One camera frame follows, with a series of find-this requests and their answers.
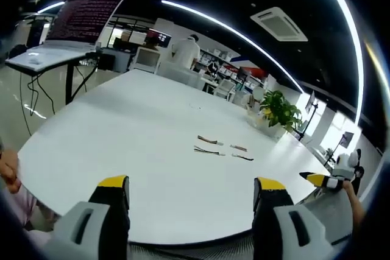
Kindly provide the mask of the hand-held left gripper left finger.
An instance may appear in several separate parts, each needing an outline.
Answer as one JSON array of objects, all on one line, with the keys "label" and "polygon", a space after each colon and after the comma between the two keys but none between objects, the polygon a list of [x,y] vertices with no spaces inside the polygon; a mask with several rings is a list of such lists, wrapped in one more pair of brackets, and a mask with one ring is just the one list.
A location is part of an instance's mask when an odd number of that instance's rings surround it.
[{"label": "hand-held left gripper left finger", "polygon": [[43,247],[47,259],[127,259],[129,185],[126,175],[106,178],[61,216]]}]

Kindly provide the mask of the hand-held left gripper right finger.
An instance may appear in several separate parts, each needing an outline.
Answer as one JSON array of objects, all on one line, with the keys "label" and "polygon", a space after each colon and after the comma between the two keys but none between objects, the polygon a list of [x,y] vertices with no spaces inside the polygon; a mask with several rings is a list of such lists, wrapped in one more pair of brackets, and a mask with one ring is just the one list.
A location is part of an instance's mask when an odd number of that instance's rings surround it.
[{"label": "hand-held left gripper right finger", "polygon": [[309,208],[335,192],[295,205],[279,181],[256,177],[253,183],[254,259],[331,259],[336,254],[319,213]]}]

